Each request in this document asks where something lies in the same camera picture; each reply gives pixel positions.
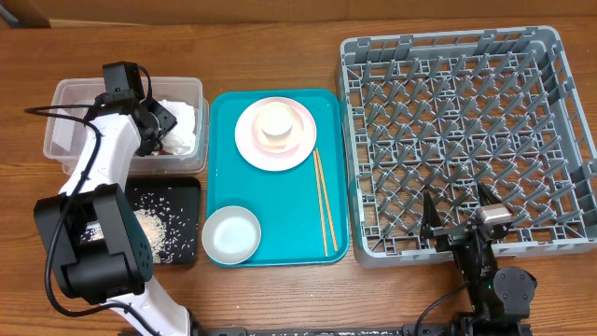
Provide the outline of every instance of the white plate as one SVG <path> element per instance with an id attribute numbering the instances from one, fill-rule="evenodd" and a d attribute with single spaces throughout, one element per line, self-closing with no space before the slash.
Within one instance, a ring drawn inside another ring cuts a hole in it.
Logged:
<path id="1" fill-rule="evenodd" d="M 253 140 L 253 120 L 259 112 L 258 108 L 253 107 L 272 102 L 290 106 L 298 114 L 296 117 L 302 118 L 304 126 L 298 145 L 283 153 L 270 153 L 260 148 Z M 311 155 L 317 140 L 317 127 L 309 110 L 299 102 L 284 97 L 271 97 L 259 100 L 244 110 L 236 122 L 234 140 L 236 148 L 247 162 L 265 171 L 281 172 L 299 165 Z"/>
<path id="2" fill-rule="evenodd" d="M 224 265 L 251 257 L 261 241 L 261 226 L 249 210 L 226 206 L 215 211 L 203 226 L 201 243 L 207 255 Z"/>

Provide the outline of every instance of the dish rack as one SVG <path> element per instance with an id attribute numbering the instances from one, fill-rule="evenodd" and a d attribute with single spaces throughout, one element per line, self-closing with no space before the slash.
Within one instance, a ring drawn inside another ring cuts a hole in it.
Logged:
<path id="1" fill-rule="evenodd" d="M 514 210 L 497 256 L 597 247 L 596 150 L 553 28 L 349 38 L 339 70 L 361 265 L 450 259 L 419 238 L 423 193 L 464 225 L 478 181 Z"/>

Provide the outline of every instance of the wooden table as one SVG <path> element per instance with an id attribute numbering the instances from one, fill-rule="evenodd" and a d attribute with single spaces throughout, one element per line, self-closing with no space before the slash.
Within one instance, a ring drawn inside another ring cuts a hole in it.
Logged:
<path id="1" fill-rule="evenodd" d="M 66 176 L 59 163 L 42 154 L 46 120 L 21 111 L 49 104 L 61 79 L 100 77 L 102 64 L 127 60 L 153 76 L 200 78 L 210 102 L 226 91 L 335 91 L 340 42 L 347 37 L 539 24 L 560 32 L 585 113 L 596 124 L 597 20 L 589 17 L 0 31 L 0 334 L 114 335 L 128 327 L 113 313 L 62 316 L 44 292 L 45 251 L 33 207 L 55 194 Z M 197 177 L 205 186 L 207 174 Z M 531 318 L 536 335 L 597 332 L 595 257 L 597 250 L 501 261 L 539 281 Z M 193 267 L 156 270 L 168 293 L 205 327 L 248 329 L 401 326 L 460 284 L 459 275 L 451 263 L 366 270 L 352 250 L 335 265 L 262 269 L 218 268 L 200 251 Z M 72 309 L 87 306 L 62 294 L 59 299 Z M 462 294 L 426 321 L 447 321 L 465 309 L 468 299 Z"/>

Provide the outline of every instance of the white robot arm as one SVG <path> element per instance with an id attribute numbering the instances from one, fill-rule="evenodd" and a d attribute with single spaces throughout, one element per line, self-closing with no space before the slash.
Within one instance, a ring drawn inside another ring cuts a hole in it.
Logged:
<path id="1" fill-rule="evenodd" d="M 174 302 L 153 276 L 148 240 L 124 197 L 133 156 L 154 150 L 175 125 L 175 117 L 153 100 L 150 91 L 140 103 L 145 94 L 138 69 L 134 63 L 104 66 L 106 93 L 86 116 L 101 134 L 99 150 L 93 154 L 97 130 L 88 128 L 76 168 L 59 195 L 35 205 L 35 224 L 46 249 L 52 243 L 57 246 L 49 262 L 67 297 L 112 309 L 144 336 L 202 335 L 192 313 Z M 69 198 L 77 206 L 64 206 Z M 95 224 L 104 239 L 81 242 L 80 233 Z"/>

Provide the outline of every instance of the pink plate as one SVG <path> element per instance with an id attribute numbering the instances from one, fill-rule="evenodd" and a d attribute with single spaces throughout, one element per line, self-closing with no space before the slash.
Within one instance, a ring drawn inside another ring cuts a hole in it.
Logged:
<path id="1" fill-rule="evenodd" d="M 290 106 L 295 112 L 295 117 L 301 118 L 303 124 L 298 144 L 282 153 L 264 150 L 253 140 L 253 121 L 257 117 L 259 107 L 273 102 Z M 284 97 L 271 97 L 256 101 L 244 110 L 236 122 L 234 140 L 236 148 L 247 162 L 265 171 L 281 172 L 299 165 L 311 155 L 317 140 L 317 127 L 309 110 L 299 102 Z"/>

